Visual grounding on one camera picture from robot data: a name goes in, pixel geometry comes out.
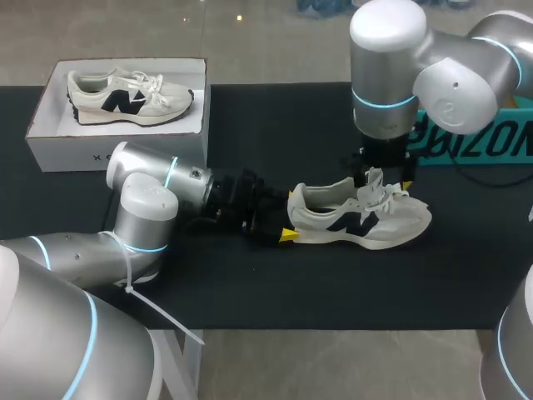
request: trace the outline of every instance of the teal sign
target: teal sign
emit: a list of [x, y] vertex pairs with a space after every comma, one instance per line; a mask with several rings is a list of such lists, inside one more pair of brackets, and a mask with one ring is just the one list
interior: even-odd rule
[[468, 136], [439, 128], [419, 111], [424, 129], [409, 136], [408, 148], [425, 150], [427, 157], [419, 159], [420, 165], [452, 164], [450, 153], [465, 165], [533, 164], [533, 108], [526, 100], [516, 101], [527, 108], [501, 110], [484, 129]]

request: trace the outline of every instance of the navy n logo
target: navy n logo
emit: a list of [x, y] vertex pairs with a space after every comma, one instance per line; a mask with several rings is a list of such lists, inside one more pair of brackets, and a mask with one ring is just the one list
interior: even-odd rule
[[130, 93], [128, 90], [115, 90], [109, 95], [109, 97], [102, 105], [102, 110], [109, 111], [110, 113], [112, 113], [113, 111], [115, 111], [115, 108], [118, 107], [121, 113], [138, 114], [141, 110], [141, 107], [144, 106], [146, 99], [139, 91], [135, 95], [134, 100], [139, 101], [130, 102]]
[[375, 212], [371, 212], [368, 217], [361, 223], [361, 214], [358, 212], [345, 212], [342, 217], [337, 219], [327, 230], [338, 232], [346, 228], [346, 233], [365, 237], [370, 230], [379, 222]]

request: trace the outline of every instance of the shoelace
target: shoelace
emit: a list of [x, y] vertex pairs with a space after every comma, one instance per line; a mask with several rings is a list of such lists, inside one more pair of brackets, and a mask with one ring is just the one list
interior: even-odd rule
[[[136, 82], [134, 82], [132, 79], [122, 78], [127, 81], [129, 88], [144, 88], [150, 94], [150, 101], [154, 106], [158, 106], [161, 110], [164, 107], [168, 107], [168, 100], [159, 93], [163, 84], [163, 76], [161, 74], [157, 75], [156, 77], [151, 77], [146, 75], [144, 72], [133, 71], [132, 75], [137, 80]], [[141, 102], [143, 100], [143, 98], [139, 98], [138, 100], [132, 100], [132, 102]]]
[[391, 200], [394, 195], [409, 196], [407, 190], [401, 190], [400, 183], [394, 185], [386, 185], [383, 193], [383, 197], [380, 202], [375, 206], [365, 207], [366, 211], [383, 211], [384, 213], [392, 214], [394, 212], [394, 202]]

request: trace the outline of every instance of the white sneaker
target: white sneaker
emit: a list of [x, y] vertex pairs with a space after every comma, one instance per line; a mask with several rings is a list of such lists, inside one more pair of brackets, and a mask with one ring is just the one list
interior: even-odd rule
[[400, 184], [383, 187], [383, 172], [372, 168], [367, 185], [352, 177], [325, 187], [299, 183], [287, 204], [300, 236], [296, 243], [344, 240], [371, 250], [393, 248], [418, 237], [431, 222], [427, 204], [409, 197]]
[[152, 127], [175, 121], [191, 106], [194, 93], [163, 76], [116, 68], [105, 75], [68, 74], [68, 97], [81, 125], [130, 122]]

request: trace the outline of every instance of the white zip tie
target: white zip tie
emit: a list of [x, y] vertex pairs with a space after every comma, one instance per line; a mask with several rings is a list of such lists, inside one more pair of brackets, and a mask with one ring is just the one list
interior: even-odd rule
[[113, 239], [115, 239], [115, 242], [118, 243], [118, 245], [120, 246], [120, 248], [122, 250], [122, 254], [124, 256], [124, 259], [126, 260], [126, 268], [127, 268], [127, 283], [126, 283], [126, 287], [125, 287], [126, 293], [130, 293], [133, 296], [135, 296], [136, 298], [138, 298], [139, 300], [142, 300], [147, 305], [149, 305], [151, 308], [153, 308], [158, 313], [160, 313], [167, 320], [169, 320], [171, 323], [173, 323], [178, 328], [180, 328], [187, 336], [189, 336], [190, 338], [194, 339], [195, 341], [200, 343], [202, 346], [205, 345], [203, 340], [201, 340], [197, 335], [192, 333], [185, 326], [183, 326], [182, 323], [178, 322], [172, 315], [170, 315], [168, 312], [163, 310], [161, 307], [156, 305], [154, 302], [152, 302], [148, 298], [146, 298], [143, 295], [141, 295], [139, 292], [135, 291], [135, 289], [132, 286], [132, 262], [130, 261], [130, 256], [129, 256], [128, 252], [127, 252], [126, 245], [124, 244], [124, 242], [114, 232], [104, 231], [104, 232], [100, 232], [100, 233], [104, 233], [106, 235], [111, 236]]

